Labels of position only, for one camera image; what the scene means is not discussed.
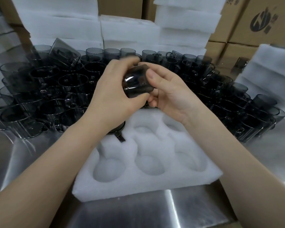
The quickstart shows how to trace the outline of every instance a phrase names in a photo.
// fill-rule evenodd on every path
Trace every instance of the box logo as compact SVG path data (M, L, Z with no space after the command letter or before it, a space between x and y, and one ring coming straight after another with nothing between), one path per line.
M259 32L259 31L264 29L264 33L268 34L270 29L272 28L271 24L275 23L275 21L278 19L278 17L279 16L277 14L274 14L271 17L271 13L269 12L268 7L266 7L265 11L258 13L252 19L252 21L250 23L250 29L252 32Z

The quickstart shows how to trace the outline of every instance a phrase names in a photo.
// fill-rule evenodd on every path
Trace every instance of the stainless steel table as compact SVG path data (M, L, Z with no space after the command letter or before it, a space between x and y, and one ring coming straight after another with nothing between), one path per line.
M30 153L26 143L13 146L0 134L0 190L53 142L36 145L36 150ZM285 183L285 120L261 139L255 139L245 146ZM147 192L88 203L80 203L68 192L51 226L197 228L235 220L223 188L219 182L215 182L211 185Z

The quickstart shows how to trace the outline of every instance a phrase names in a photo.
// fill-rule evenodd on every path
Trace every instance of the right hand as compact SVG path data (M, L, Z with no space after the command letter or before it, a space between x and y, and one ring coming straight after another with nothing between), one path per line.
M141 64L150 67L146 76L155 88L150 93L149 106L158 107L183 125L205 106L177 74L160 65L146 62L140 62L139 65Z

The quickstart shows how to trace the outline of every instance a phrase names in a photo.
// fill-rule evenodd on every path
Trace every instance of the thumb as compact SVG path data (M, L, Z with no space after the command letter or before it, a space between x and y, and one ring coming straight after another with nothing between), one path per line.
M145 105L149 96L150 96L150 94L144 93L144 94L138 95L135 98L131 98L131 101L132 101L133 105L135 106L135 108L140 109L141 107L143 107Z
M157 73L155 73L152 69L148 69L146 72L147 79L149 83L159 90L162 90L164 93L169 94L173 91L174 86L168 80L162 78Z

